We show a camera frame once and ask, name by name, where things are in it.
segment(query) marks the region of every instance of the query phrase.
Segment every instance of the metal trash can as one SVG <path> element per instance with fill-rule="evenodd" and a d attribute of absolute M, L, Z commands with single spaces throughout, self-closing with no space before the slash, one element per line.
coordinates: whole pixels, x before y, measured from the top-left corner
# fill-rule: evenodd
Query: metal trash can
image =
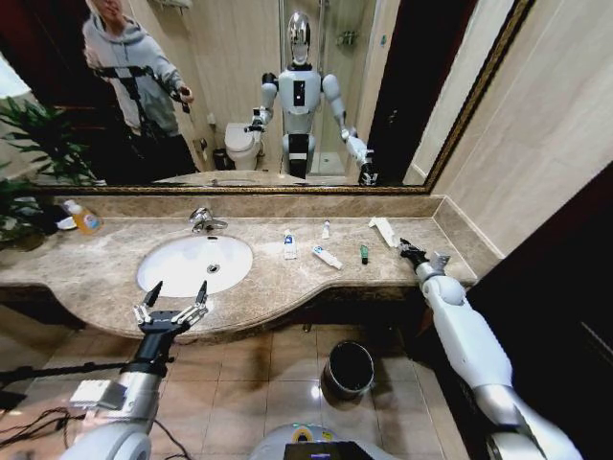
<path fill-rule="evenodd" d="M 337 343 L 329 354 L 322 379 L 340 400 L 352 400 L 367 391 L 375 378 L 373 359 L 357 342 Z"/>
<path fill-rule="evenodd" d="M 214 149 L 213 162 L 218 171 L 228 171 L 236 168 L 234 161 L 228 156 L 226 149 Z"/>

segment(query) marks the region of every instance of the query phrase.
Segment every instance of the faucet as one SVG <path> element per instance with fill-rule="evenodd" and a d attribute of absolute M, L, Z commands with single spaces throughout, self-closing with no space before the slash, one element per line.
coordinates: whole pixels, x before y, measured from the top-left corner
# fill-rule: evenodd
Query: faucet
<path fill-rule="evenodd" d="M 211 215 L 211 211 L 207 208 L 198 208 L 190 216 L 190 223 L 193 223 L 192 231 L 200 233 L 203 229 L 208 231 L 222 229 L 228 226 L 228 222 L 217 220 Z"/>

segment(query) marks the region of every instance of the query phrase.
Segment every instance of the soap dispenser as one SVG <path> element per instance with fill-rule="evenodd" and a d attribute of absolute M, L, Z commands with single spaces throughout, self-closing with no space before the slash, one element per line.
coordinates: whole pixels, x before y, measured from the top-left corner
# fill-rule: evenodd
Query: soap dispenser
<path fill-rule="evenodd" d="M 84 235 L 93 235 L 102 228 L 102 219 L 89 209 L 77 204 L 74 199 L 64 201 L 64 206 Z"/>

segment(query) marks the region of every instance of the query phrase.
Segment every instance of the person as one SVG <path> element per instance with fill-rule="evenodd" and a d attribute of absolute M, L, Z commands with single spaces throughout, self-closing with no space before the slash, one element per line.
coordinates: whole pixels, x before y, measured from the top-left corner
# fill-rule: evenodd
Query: person
<path fill-rule="evenodd" d="M 136 77 L 141 105 L 148 120 L 163 131 L 151 139 L 143 135 L 137 104 L 118 79 L 113 85 L 124 120 L 134 134 L 133 144 L 144 165 L 136 172 L 140 180 L 153 181 L 195 172 L 192 155 L 179 133 L 169 91 L 176 91 L 181 102 L 193 102 L 193 92 L 181 79 L 179 71 L 166 58 L 151 35 L 131 17 L 124 15 L 121 0 L 85 0 L 92 12 L 83 25 L 85 58 L 92 69 L 103 67 L 150 67 L 159 81 L 150 75 Z"/>

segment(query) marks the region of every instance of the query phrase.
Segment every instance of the toilet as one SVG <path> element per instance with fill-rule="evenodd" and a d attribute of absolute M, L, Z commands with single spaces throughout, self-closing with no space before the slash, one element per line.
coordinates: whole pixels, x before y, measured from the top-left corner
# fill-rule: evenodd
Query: toilet
<path fill-rule="evenodd" d="M 248 126 L 246 123 L 229 123 L 226 126 L 226 150 L 239 171 L 253 171 L 258 162 L 261 132 L 245 132 Z"/>

